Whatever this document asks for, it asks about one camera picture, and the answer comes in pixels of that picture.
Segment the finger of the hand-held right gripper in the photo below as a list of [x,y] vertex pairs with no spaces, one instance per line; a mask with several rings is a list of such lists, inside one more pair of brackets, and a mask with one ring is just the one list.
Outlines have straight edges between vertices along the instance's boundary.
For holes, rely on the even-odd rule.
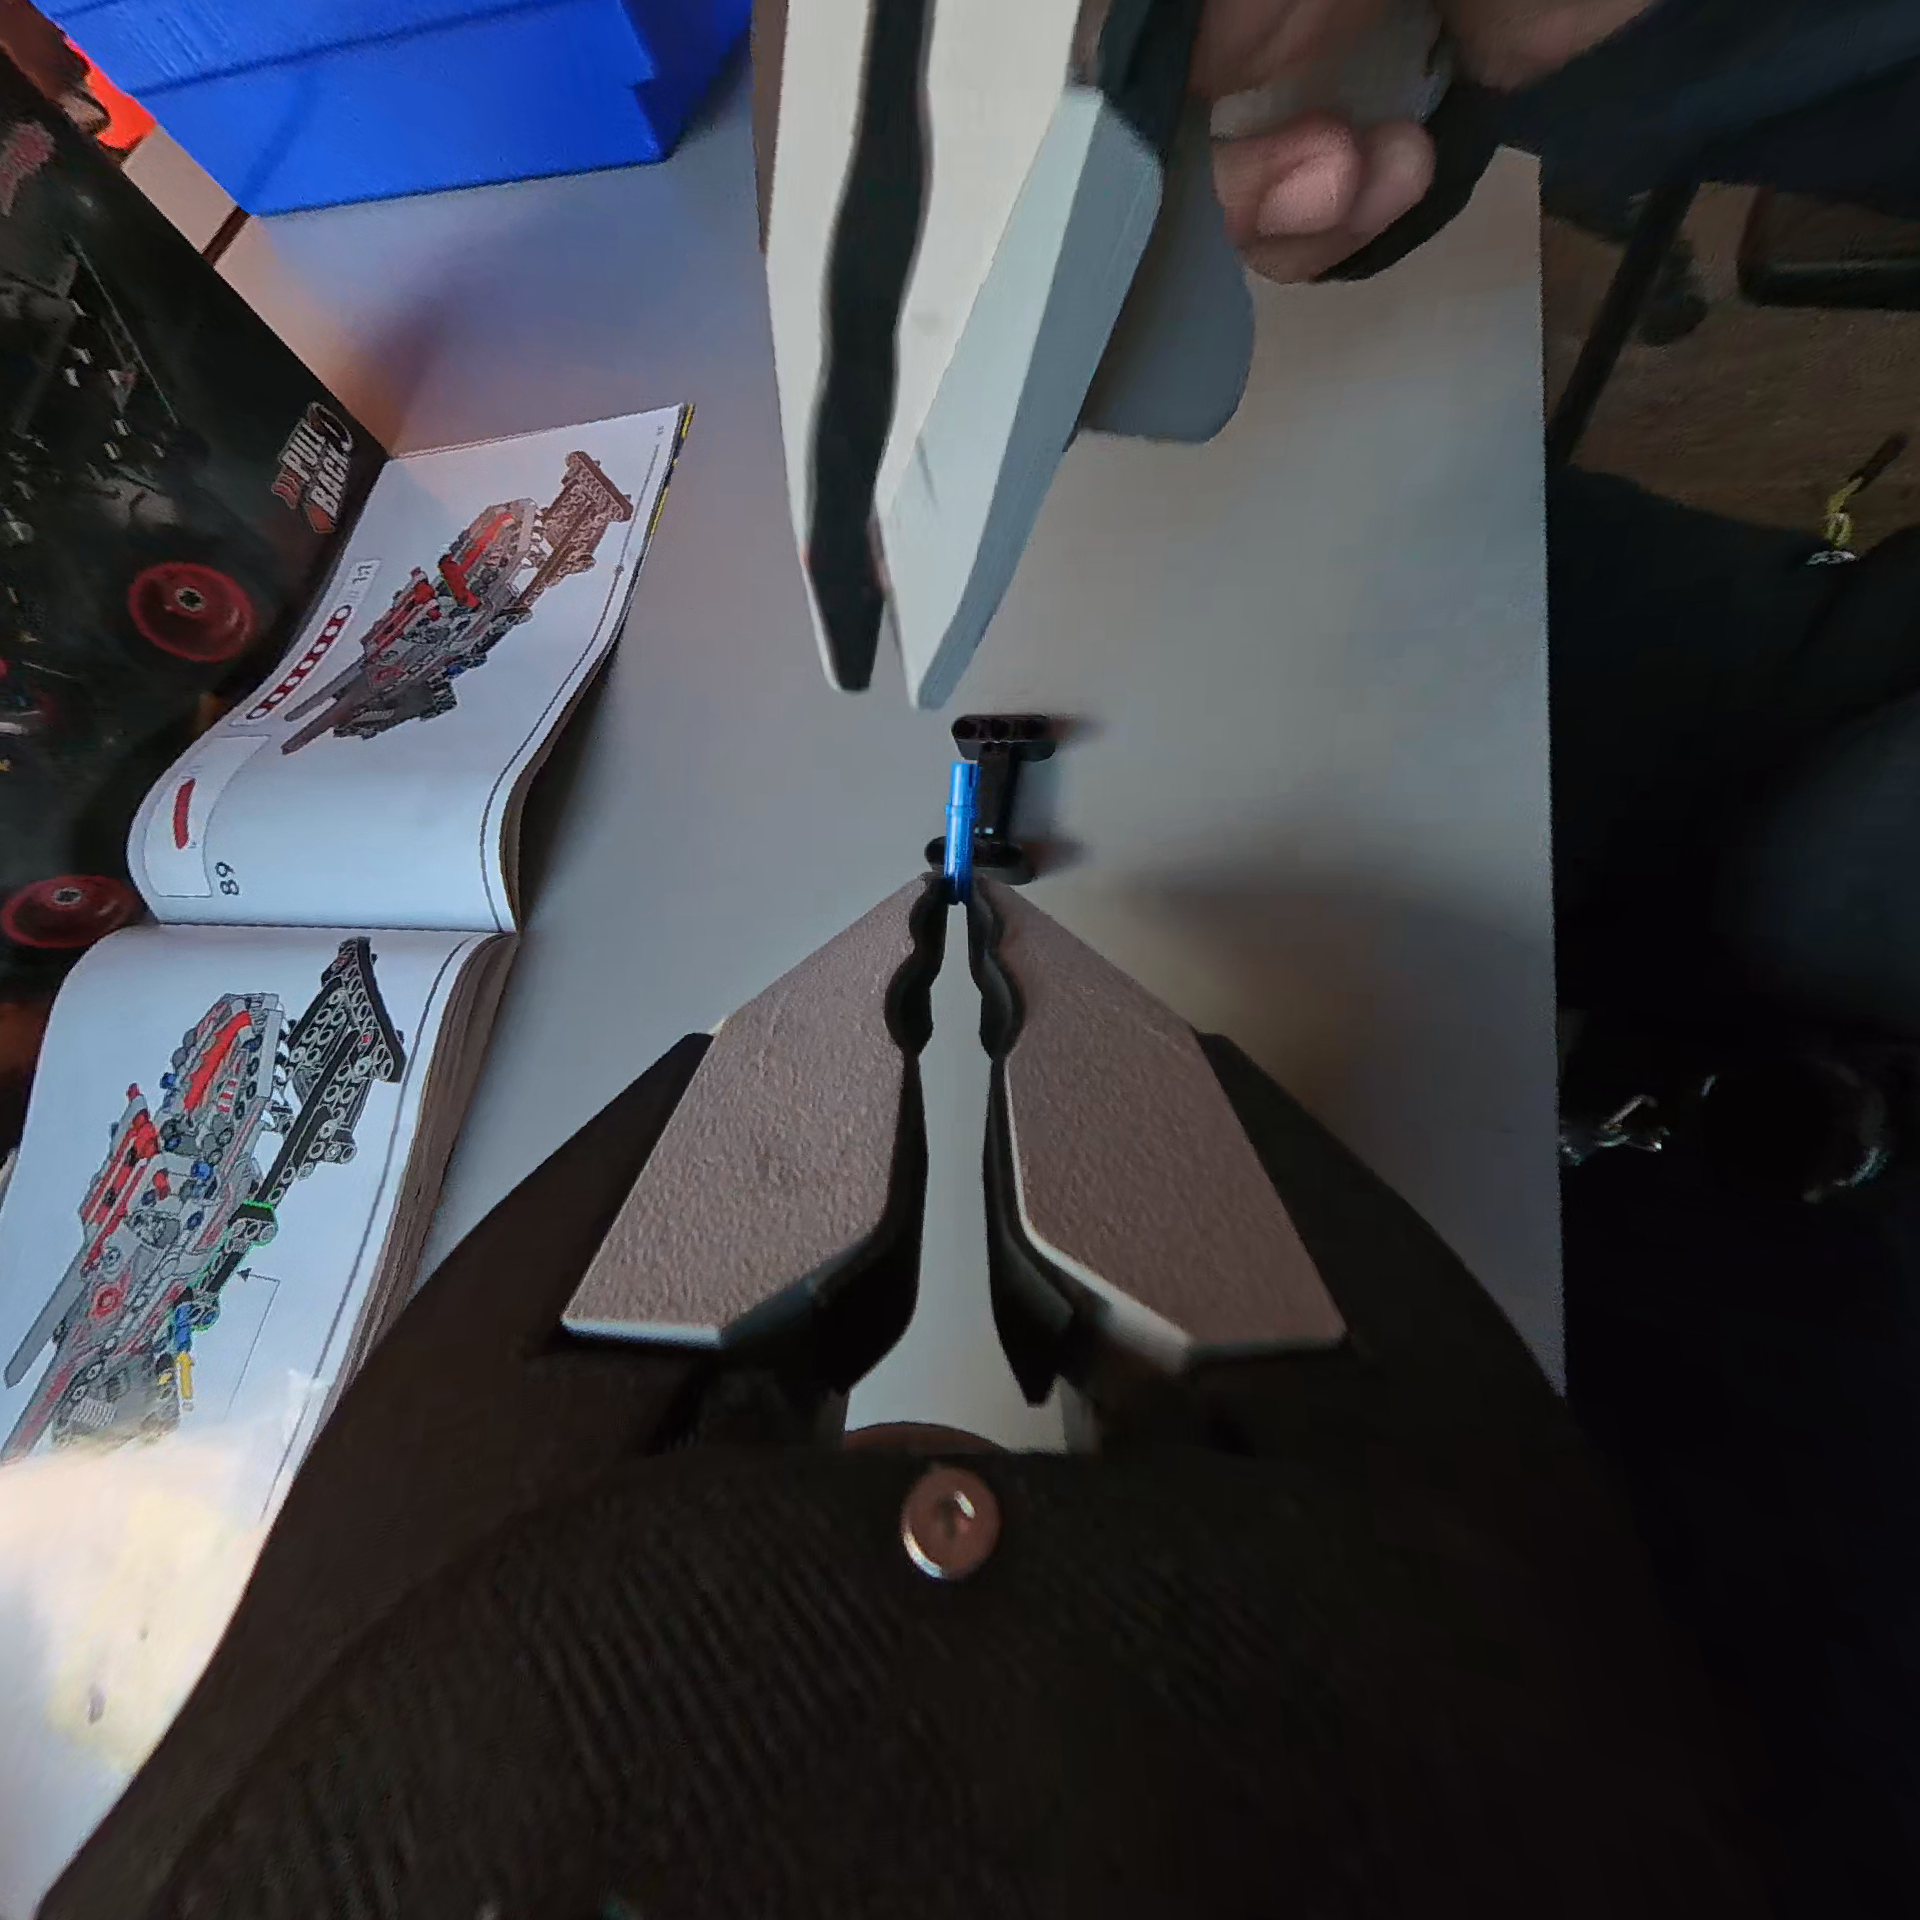
[[822,671],[873,683],[880,462],[928,193],[928,5],[751,6],[759,249],[784,483]]
[[1165,182],[1165,6],[932,8],[928,185],[876,528],[913,707],[997,615]]

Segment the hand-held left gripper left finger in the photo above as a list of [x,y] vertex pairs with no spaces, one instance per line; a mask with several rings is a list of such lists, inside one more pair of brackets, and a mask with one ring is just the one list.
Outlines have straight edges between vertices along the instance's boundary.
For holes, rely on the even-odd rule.
[[844,1396],[917,1297],[945,889],[911,879],[709,1036],[562,1312],[575,1337]]

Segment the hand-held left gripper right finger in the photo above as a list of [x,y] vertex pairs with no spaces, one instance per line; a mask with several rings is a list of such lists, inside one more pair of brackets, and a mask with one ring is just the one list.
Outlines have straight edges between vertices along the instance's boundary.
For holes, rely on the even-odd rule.
[[992,1312],[1023,1396],[1108,1408],[1336,1350],[1345,1318],[1188,1022],[1004,881],[973,881],[967,937]]

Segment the black lego frame piece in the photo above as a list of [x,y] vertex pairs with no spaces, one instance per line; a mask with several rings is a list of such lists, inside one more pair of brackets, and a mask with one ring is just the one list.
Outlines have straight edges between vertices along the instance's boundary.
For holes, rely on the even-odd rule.
[[978,765],[973,879],[1020,887],[1036,877],[1036,857],[1021,839],[1023,789],[1057,743],[1055,721],[1038,710],[973,710],[951,721],[953,760]]

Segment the person's right forearm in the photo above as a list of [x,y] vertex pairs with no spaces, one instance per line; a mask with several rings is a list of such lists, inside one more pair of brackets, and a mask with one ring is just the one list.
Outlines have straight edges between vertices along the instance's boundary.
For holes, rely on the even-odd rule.
[[1464,95],[1497,144],[1576,171],[1661,176],[1765,124],[1905,80],[1916,57],[1916,1],[1666,1],[1540,80]]

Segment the open lego instruction booklet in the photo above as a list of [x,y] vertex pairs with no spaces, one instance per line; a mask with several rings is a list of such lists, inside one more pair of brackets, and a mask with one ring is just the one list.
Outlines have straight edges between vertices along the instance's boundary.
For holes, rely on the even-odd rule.
[[5,1183],[5,1476],[284,1497],[417,1268],[520,932],[525,793],[616,647],[687,401],[389,462],[287,654],[156,781]]

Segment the black lego set box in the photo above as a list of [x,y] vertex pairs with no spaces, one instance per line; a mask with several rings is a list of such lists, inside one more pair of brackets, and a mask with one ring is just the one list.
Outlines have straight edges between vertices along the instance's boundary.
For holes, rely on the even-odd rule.
[[389,451],[10,59],[2,997],[142,913],[138,803],[296,635]]

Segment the person's right hand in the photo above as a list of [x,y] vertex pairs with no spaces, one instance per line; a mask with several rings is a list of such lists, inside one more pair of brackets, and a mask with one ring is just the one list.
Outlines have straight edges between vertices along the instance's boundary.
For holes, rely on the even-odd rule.
[[[1437,1],[1462,73],[1521,88],[1618,35],[1645,1]],[[1206,1],[1190,52],[1190,91],[1206,104],[1270,86],[1345,55],[1380,14],[1364,1]],[[1414,211],[1434,145],[1409,119],[1357,131],[1335,112],[1213,144],[1213,189],[1241,261],[1274,283],[1319,279]]]

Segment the blue plastic bin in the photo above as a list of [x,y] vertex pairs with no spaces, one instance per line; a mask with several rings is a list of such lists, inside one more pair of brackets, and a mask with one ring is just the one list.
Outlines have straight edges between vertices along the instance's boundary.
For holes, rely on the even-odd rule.
[[750,1],[45,1],[253,214],[664,160]]

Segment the black metal chair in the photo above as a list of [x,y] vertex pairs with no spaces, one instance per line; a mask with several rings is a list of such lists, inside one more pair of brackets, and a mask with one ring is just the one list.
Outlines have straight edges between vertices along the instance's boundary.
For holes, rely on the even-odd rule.
[[[1709,312],[1685,238],[1697,180],[1626,192],[1543,177],[1543,214],[1618,249],[1598,312],[1545,421],[1545,463],[1570,465],[1632,342],[1674,344]],[[1913,213],[1762,185],[1750,189],[1735,249],[1746,304],[1831,312],[1916,312]]]

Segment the metal carabiner clip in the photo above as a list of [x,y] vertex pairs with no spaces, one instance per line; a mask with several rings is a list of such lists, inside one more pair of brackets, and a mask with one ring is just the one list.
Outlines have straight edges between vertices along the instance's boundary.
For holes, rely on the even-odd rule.
[[1572,1171],[1613,1150],[1660,1155],[1669,1137],[1663,1103],[1652,1093],[1581,1099],[1558,1116],[1557,1159]]

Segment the person's dark trousers legs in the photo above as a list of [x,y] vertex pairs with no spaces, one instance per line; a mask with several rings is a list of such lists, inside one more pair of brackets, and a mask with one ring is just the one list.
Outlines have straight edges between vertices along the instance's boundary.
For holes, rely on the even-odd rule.
[[1916,1916],[1916,528],[1546,484],[1567,1390],[1778,1916]]

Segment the yellow black keychain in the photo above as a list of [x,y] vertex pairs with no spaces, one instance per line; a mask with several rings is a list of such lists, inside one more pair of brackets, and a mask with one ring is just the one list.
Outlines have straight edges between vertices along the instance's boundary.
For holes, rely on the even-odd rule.
[[1855,500],[1904,457],[1908,444],[1908,435],[1890,435],[1855,469],[1841,476],[1821,504],[1817,525],[1820,547],[1807,555],[1807,569],[1849,566],[1861,559],[1855,544]]

